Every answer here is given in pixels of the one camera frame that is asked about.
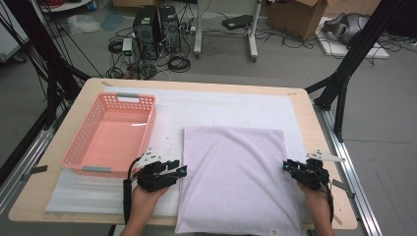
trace human hand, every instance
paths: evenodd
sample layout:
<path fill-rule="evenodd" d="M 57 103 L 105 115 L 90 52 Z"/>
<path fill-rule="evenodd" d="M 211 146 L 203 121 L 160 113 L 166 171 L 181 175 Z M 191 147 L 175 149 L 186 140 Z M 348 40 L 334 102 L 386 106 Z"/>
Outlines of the human hand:
<path fill-rule="evenodd" d="M 132 193 L 132 206 L 129 221 L 120 236 L 141 235 L 145 225 L 153 214 L 158 199 L 168 191 L 164 188 L 152 193 L 135 187 Z"/>
<path fill-rule="evenodd" d="M 331 228 L 327 194 L 321 190 L 312 190 L 300 182 L 297 182 L 297 185 L 306 196 L 307 209 L 313 218 L 317 234 L 319 236 L 335 235 Z"/>

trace black metal pole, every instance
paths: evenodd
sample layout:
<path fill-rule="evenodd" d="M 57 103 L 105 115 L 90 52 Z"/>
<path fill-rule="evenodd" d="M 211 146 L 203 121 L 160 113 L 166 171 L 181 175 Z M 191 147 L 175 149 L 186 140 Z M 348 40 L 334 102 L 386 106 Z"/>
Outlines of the black metal pole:
<path fill-rule="evenodd" d="M 306 88 L 308 93 L 325 88 L 320 97 L 315 99 L 316 105 L 322 109 L 329 110 L 334 100 L 341 96 L 338 98 L 338 112 L 336 112 L 336 122 L 334 124 L 334 131 L 341 142 L 343 142 L 341 130 L 349 80 L 406 1 L 382 0 L 358 38 L 353 42 L 337 70 L 330 77 Z"/>

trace folded cloth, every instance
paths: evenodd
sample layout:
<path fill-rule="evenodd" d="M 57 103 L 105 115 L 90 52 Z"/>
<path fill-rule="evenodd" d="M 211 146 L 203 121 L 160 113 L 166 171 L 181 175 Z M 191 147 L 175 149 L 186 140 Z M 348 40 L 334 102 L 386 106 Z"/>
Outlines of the folded cloth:
<path fill-rule="evenodd" d="M 283 132 L 186 127 L 176 233 L 301 235 Z"/>

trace wooden table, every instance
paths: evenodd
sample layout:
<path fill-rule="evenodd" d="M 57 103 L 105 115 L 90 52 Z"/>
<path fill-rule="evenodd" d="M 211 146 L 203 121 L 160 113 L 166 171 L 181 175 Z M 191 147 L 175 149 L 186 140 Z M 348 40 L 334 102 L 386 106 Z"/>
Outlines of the wooden table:
<path fill-rule="evenodd" d="M 221 91 L 251 94 L 288 96 L 291 99 L 297 117 L 306 152 L 320 149 L 330 153 L 328 144 L 317 119 L 307 93 L 301 88 L 271 88 L 215 84 L 194 84 L 154 81 L 127 81 L 112 79 L 90 79 L 84 85 L 73 107 L 67 114 L 61 127 L 50 143 L 38 166 L 47 165 L 45 172 L 33 174 L 9 212 L 9 218 L 16 221 L 32 222 L 82 222 L 124 224 L 123 215 L 98 213 L 61 213 L 46 212 L 52 192 L 61 173 L 61 159 L 75 137 L 96 95 L 106 87 L 143 88 L 143 89 L 180 89 L 193 91 Z M 325 162 L 331 179 L 340 181 L 334 163 Z M 334 229 L 354 229 L 356 217 L 344 191 L 332 188 L 334 196 Z M 154 216 L 149 224 L 175 225 L 176 217 Z M 304 228 L 311 228 L 311 222 L 305 222 Z"/>

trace basket handle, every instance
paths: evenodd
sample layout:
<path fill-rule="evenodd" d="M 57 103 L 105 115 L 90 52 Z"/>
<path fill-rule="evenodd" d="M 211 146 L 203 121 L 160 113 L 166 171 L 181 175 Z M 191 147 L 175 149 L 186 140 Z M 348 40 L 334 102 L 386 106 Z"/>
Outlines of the basket handle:
<path fill-rule="evenodd" d="M 128 93 L 128 92 L 117 92 L 118 97 L 127 97 L 127 98 L 139 98 L 137 93 Z"/>
<path fill-rule="evenodd" d="M 137 93 L 117 92 L 117 99 L 125 102 L 140 102 L 140 96 Z"/>
<path fill-rule="evenodd" d="M 97 167 L 97 166 L 83 166 L 82 170 L 84 171 L 94 171 L 94 172 L 111 172 L 110 167 Z"/>

